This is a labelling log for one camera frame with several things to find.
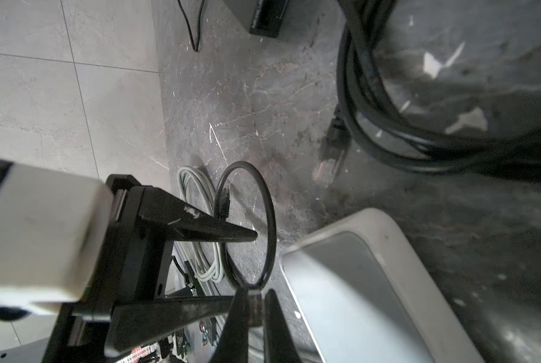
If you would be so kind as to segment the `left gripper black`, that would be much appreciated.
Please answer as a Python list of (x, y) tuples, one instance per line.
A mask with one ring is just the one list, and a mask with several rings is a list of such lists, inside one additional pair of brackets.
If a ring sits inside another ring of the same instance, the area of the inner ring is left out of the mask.
[[(131, 175), (106, 181), (114, 204), (91, 286), (63, 304), (43, 360), (116, 362), (202, 319), (229, 314), (234, 296), (163, 299), (171, 240), (246, 243), (258, 233), (231, 224)], [(263, 299), (249, 294), (249, 328), (262, 325)]]

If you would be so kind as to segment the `dark grey network switch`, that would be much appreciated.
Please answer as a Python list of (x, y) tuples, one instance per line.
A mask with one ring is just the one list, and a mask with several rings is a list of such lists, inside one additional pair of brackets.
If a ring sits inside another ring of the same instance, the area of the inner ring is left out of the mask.
[(288, 0), (223, 0), (223, 3), (248, 33), (275, 39)]

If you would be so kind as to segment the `white rectangular box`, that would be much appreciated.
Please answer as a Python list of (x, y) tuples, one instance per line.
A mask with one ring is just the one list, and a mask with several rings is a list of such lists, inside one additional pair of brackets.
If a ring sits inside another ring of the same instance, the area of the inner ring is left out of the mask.
[(361, 210), (284, 250), (280, 267), (324, 362), (480, 362), (399, 225)]

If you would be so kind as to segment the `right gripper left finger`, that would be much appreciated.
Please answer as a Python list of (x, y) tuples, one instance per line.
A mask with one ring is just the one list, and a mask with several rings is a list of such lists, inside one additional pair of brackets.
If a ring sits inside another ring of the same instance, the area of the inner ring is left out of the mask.
[(237, 290), (219, 344), (210, 363), (247, 362), (249, 359), (249, 291)]

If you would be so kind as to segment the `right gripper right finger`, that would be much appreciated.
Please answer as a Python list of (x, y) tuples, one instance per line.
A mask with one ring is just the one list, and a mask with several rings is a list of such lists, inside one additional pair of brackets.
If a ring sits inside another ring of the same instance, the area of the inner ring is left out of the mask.
[(264, 361), (301, 363), (275, 290), (264, 298)]

